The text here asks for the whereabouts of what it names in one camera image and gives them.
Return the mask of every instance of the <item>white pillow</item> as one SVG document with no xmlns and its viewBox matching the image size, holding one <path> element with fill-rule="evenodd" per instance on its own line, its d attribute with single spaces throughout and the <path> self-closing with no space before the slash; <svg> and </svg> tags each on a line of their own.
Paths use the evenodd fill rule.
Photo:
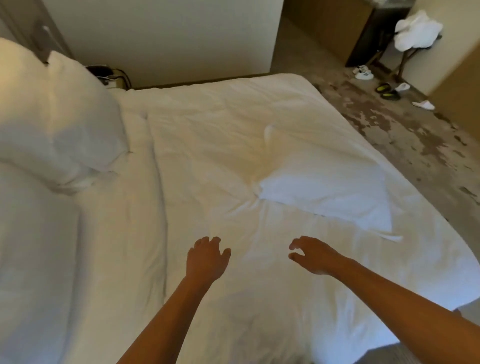
<svg viewBox="0 0 480 364">
<path fill-rule="evenodd" d="M 79 210 L 0 163 L 0 363 L 57 363 L 70 313 Z"/>
<path fill-rule="evenodd" d="M 272 126 L 264 136 L 264 170 L 254 182 L 259 198 L 352 221 L 382 235 L 392 232 L 384 174 L 376 163 L 311 144 Z"/>
<path fill-rule="evenodd" d="M 55 146 L 97 171 L 127 151 L 118 103 L 84 66 L 53 51 L 48 59 Z"/>
<path fill-rule="evenodd" d="M 66 184 L 88 173 L 49 134 L 48 72 L 28 49 L 0 38 L 0 160 Z"/>
</svg>

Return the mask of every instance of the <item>bare arm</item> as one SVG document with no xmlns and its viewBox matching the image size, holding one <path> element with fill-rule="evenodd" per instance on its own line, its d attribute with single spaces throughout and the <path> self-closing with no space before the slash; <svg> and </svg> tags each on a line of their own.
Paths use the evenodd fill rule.
<svg viewBox="0 0 480 364">
<path fill-rule="evenodd" d="M 220 238 L 197 240 L 187 257 L 187 273 L 175 292 L 117 364 L 174 364 L 200 301 L 227 268 L 230 249 Z"/>
<path fill-rule="evenodd" d="M 480 327 L 373 273 L 324 242 L 294 239 L 289 258 L 344 283 L 424 364 L 480 363 Z"/>
</svg>

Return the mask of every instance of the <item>forearm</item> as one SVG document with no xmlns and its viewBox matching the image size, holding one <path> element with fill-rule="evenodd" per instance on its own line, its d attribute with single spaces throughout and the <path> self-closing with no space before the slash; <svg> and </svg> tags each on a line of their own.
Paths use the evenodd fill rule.
<svg viewBox="0 0 480 364">
<path fill-rule="evenodd" d="M 480 327 L 346 259 L 331 275 L 349 287 L 424 364 L 480 363 Z"/>
<path fill-rule="evenodd" d="M 174 364 L 208 285 L 183 279 L 118 364 Z"/>
</svg>

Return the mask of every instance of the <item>person's left hand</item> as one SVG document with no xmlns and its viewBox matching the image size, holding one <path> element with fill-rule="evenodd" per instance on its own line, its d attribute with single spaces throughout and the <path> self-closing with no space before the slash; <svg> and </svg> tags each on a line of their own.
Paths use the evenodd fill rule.
<svg viewBox="0 0 480 364">
<path fill-rule="evenodd" d="M 208 236 L 197 240 L 188 251 L 186 278 L 210 286 L 225 272 L 230 255 L 230 248 L 220 254 L 220 238 L 217 236 L 212 240 Z"/>
</svg>

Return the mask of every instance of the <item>person's left arm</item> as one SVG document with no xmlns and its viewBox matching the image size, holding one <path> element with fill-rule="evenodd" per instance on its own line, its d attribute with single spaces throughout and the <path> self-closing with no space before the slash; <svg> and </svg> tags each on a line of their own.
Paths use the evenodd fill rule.
<svg viewBox="0 0 480 364">
<path fill-rule="evenodd" d="M 174 364 L 200 301 L 227 268 L 230 249 L 220 238 L 197 240 L 188 252 L 187 273 L 160 311 L 117 364 Z"/>
</svg>

